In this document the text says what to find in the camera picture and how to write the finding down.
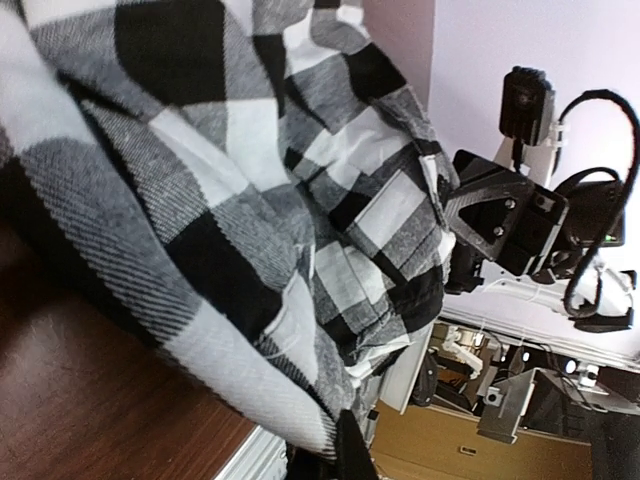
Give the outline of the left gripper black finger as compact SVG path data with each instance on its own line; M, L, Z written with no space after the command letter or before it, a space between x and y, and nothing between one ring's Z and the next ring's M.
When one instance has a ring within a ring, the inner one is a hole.
M349 410L343 410L340 414L334 448L336 459L333 462L296 449L288 461L287 478L295 480L376 480L379 478L359 424Z

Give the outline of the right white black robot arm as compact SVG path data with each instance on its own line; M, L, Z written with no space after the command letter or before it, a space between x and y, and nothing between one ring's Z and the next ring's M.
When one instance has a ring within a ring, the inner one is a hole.
M616 205L624 184L587 169L549 183L554 152L526 148L515 161L509 145L494 160L466 150L453 161L460 187L446 214L458 243L445 291L468 309L530 302L588 333L612 333L634 323L637 274L606 265L599 251L624 243Z

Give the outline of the black white plaid shirt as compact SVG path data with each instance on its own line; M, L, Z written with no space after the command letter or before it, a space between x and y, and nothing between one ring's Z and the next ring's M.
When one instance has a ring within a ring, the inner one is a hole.
M1 211L98 308L338 456L439 314L458 184L357 1L5 1Z

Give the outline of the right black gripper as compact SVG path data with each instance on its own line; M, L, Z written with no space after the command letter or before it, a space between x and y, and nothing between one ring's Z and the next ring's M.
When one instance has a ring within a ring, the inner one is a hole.
M453 249L445 292L482 286L484 257L499 256L513 275L536 274L564 224L568 200L466 150L456 152L453 165L460 185L448 196L445 218L462 243Z

